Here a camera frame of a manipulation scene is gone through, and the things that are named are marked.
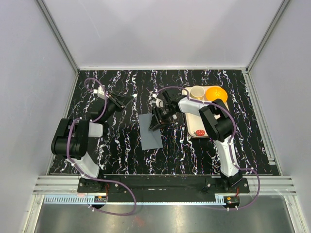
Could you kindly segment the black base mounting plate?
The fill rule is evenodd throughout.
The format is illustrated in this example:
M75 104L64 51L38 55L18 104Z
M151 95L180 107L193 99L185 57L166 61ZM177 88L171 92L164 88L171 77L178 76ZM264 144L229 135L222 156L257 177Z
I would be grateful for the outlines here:
M98 182L80 178L78 193L89 193L103 196L107 193L109 202L133 201L132 195L118 181L133 192L136 201L148 202L212 202L217 194L248 194L248 181L242 178L233 187L225 186L219 176L210 175L107 175L105 180L112 183Z

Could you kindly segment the grey paper envelope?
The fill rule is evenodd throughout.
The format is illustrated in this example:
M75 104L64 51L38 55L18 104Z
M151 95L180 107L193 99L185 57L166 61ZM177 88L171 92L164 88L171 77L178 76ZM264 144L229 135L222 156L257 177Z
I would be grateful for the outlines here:
M149 129L152 114L142 114L138 116L140 141L142 150L152 150L163 148L160 130L152 131Z

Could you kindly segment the cream yellow cup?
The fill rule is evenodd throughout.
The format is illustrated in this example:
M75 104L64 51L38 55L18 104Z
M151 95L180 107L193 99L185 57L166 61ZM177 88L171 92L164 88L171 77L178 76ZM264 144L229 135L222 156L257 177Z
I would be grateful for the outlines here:
M196 85L190 89L190 97L196 100L203 100L205 92L203 87Z

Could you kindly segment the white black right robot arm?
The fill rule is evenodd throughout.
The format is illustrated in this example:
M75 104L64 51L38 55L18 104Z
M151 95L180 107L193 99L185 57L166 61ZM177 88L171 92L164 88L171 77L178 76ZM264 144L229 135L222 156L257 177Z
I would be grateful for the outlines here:
M236 155L233 151L233 137L236 131L235 122L228 108L221 99L212 102L196 100L189 94L171 95L163 88L162 96L152 95L152 118L150 131L156 131L172 124L177 113L193 114L200 117L205 132L217 148L220 159L220 183L225 192L232 192L242 180L242 172L238 169Z

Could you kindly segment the strawberry pattern tray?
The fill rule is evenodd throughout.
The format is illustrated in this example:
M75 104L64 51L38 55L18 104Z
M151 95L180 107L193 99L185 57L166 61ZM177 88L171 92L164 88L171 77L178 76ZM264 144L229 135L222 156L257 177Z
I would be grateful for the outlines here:
M209 87L212 86L201 86L206 91ZM190 89L192 87L186 87L188 92L190 92ZM229 109L227 102L224 102L227 109ZM207 138L208 134L206 129L204 128L203 122L200 118L200 116L191 114L191 113L184 113L185 119L186 119L186 125L187 125L187 132L190 137L192 138Z

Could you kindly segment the orange bowl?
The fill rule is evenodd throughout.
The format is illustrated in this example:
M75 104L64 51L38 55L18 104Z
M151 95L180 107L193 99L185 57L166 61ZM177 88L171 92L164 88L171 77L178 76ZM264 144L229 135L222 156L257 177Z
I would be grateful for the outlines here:
M227 102L228 100L227 92L219 86L209 87L206 90L205 96L208 101L215 101L216 99L221 99L223 102Z

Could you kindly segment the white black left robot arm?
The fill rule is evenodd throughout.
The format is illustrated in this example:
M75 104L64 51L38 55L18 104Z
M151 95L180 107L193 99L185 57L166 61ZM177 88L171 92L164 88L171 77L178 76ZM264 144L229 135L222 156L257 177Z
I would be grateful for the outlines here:
M88 187L94 192L104 189L105 180L99 177L99 166L92 160L87 152L88 141L91 137L100 138L107 129L107 120L115 112L123 111L136 97L118 96L113 93L100 94L103 106L96 112L92 112L88 119L60 120L51 143L52 154L66 159L76 168L83 178L88 180Z

